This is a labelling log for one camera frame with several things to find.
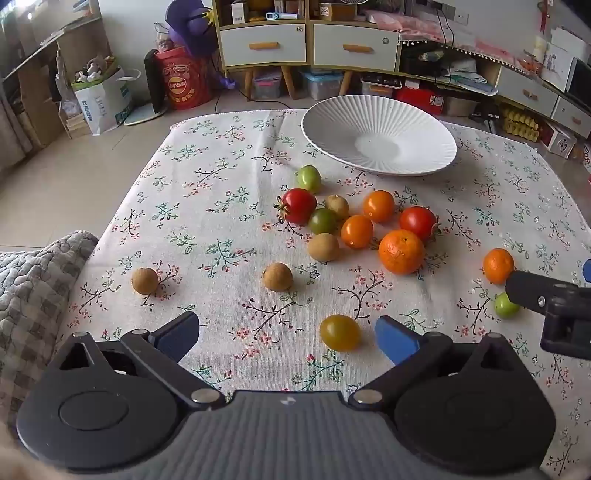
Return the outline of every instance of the gray cushion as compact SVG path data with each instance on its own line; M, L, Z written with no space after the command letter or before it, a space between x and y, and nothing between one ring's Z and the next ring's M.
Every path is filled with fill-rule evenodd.
M0 252L0 423L16 413L47 366L70 289L98 243L74 232L31 252Z

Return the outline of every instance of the screw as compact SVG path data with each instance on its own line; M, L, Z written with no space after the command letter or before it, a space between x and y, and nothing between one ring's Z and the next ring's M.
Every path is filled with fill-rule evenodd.
M219 397L219 392L212 388L200 388L191 393L191 400L195 403L214 403Z
M379 403L382 401L382 399L382 394L377 390L372 390L371 388L364 388L363 390L359 390L353 394L353 400L355 400L360 405Z

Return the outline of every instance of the red tomato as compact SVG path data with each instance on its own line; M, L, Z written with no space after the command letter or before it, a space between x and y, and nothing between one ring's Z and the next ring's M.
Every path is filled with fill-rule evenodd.
M423 242L429 239L439 224L435 214L425 207L410 207L399 218L400 228L408 230Z
M316 210L316 197L308 190L291 189L280 199L277 208L289 223L306 225Z

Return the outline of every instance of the power outlet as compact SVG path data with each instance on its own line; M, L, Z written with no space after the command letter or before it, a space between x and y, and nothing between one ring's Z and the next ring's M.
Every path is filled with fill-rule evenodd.
M456 15L454 16L453 21L461 23L462 25L468 25L468 13L456 8Z
M456 18L456 7L452 7L451 5L447 4L442 4L441 13L443 13L443 16L448 20L453 20L454 18Z

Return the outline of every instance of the floral tablecloth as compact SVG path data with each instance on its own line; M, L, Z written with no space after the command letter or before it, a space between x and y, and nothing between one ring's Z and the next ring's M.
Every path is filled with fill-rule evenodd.
M584 283L591 232L547 163L524 144L447 124L458 145L450 167L425 177L380 177L307 143L303 114L224 113L173 126L88 260L58 345L76 330L113 340L194 310L202 334L181 364L226 395L251 388L341 390L347 397L392 368L373 337L382 314L419 333L437 329L468 342L501 332L556 412L545 468L558 475L582 460L591 448L591 364L543 352L538 314L498 320L493 303L502 289L480 270L486 252L504 247L522 270ZM273 208L306 164L323 176L320 202L339 194L358 212L367 193L385 189L399 211L424 205L436 212L441 235L428 245L423 267L396 277L381 266L378 238L395 222L376 227L372 249L346 249L327 265L313 261L310 231L279 223ZM263 269L276 261L294 273L289 292L261 285ZM131 288L139 267L160 276L155 295ZM362 348L338 353L321 342L318 325L334 313L359 322Z

